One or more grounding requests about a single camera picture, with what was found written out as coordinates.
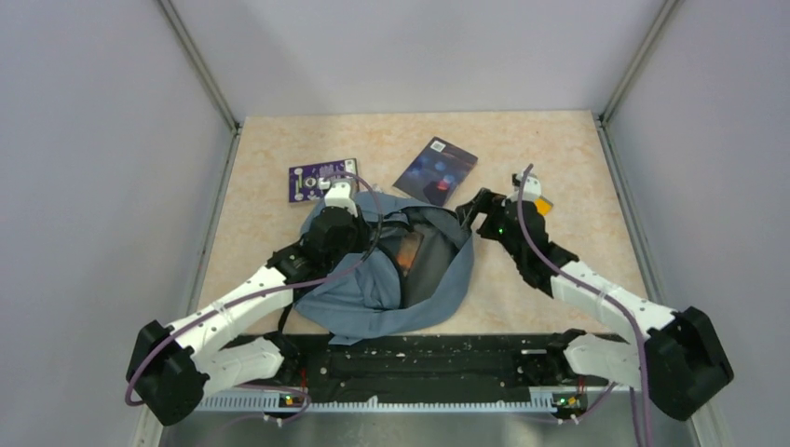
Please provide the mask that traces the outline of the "dark blue paperback book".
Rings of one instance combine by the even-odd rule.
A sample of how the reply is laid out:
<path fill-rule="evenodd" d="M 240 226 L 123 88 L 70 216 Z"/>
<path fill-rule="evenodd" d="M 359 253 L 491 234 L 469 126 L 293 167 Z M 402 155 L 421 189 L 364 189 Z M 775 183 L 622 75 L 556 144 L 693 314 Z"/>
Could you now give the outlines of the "dark blue paperback book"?
<path fill-rule="evenodd" d="M 478 163 L 478 156 L 434 136 L 394 182 L 414 199 L 443 207 Z"/>

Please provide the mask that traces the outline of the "purple cover book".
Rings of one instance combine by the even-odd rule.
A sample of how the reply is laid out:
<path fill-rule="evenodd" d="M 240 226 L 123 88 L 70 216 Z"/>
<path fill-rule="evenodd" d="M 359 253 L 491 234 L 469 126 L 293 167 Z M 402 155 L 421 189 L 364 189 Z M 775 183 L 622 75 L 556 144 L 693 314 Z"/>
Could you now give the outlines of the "purple cover book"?
<path fill-rule="evenodd" d="M 358 160 L 347 158 L 288 168 L 288 202 L 291 204 L 319 200 L 323 197 L 320 179 L 337 171 L 358 174 Z"/>

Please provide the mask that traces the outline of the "brown cover book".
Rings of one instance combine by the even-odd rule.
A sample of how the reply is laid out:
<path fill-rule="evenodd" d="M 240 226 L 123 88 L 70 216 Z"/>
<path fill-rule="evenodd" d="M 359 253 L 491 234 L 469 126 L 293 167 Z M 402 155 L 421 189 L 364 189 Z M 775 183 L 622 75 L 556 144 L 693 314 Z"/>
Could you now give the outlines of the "brown cover book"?
<path fill-rule="evenodd" d="M 423 238 L 424 235 L 422 233 L 414 231 L 405 235 L 401 239 L 400 246 L 396 254 L 396 262 L 404 276 L 407 276 L 412 270 Z"/>

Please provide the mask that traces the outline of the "blue grey backpack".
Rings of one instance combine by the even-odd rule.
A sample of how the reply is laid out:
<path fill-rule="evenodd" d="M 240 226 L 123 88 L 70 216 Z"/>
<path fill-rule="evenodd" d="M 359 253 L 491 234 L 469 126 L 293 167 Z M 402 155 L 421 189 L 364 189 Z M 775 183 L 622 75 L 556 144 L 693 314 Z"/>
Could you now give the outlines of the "blue grey backpack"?
<path fill-rule="evenodd" d="M 453 211 L 416 199 L 361 192 L 355 201 L 368 224 L 384 219 L 375 250 L 367 260 L 348 254 L 336 267 L 343 276 L 307 292 L 295 310 L 331 333 L 335 345 L 422 330 L 452 317 L 470 288 L 471 230 Z M 414 231 L 424 238 L 404 276 L 396 254 Z"/>

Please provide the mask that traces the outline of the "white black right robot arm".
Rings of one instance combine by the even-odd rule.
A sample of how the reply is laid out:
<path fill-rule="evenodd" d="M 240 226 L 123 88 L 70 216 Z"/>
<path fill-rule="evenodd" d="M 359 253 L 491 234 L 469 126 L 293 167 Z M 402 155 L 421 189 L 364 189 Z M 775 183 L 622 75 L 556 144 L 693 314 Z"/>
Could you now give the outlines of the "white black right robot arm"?
<path fill-rule="evenodd" d="M 478 235 L 501 245 L 527 285 L 616 334 L 606 339 L 582 330 L 562 333 L 557 351 L 546 358 L 553 381 L 570 384 L 585 375 L 645 390 L 655 407 L 677 421 L 687 421 L 733 382 L 728 355 L 706 313 L 653 303 L 604 278 L 550 239 L 533 202 L 483 188 L 456 207 L 456 215 L 465 228 L 483 215 Z"/>

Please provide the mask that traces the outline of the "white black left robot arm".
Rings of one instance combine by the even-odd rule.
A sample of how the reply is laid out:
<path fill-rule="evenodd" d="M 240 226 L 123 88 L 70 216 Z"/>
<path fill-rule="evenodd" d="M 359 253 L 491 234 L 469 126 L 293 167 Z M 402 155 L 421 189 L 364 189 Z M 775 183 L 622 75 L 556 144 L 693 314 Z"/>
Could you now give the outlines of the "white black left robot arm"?
<path fill-rule="evenodd" d="M 308 291 L 351 273 L 351 267 L 337 266 L 350 253 L 366 259 L 382 230 L 383 221 L 366 222 L 358 206 L 327 206 L 297 241 L 275 251 L 222 298 L 171 323 L 143 326 L 126 373 L 126 404 L 146 406 L 167 427 L 217 392 L 255 380 L 292 382 L 299 361 L 283 336 L 259 336 L 242 345 L 236 339 Z"/>

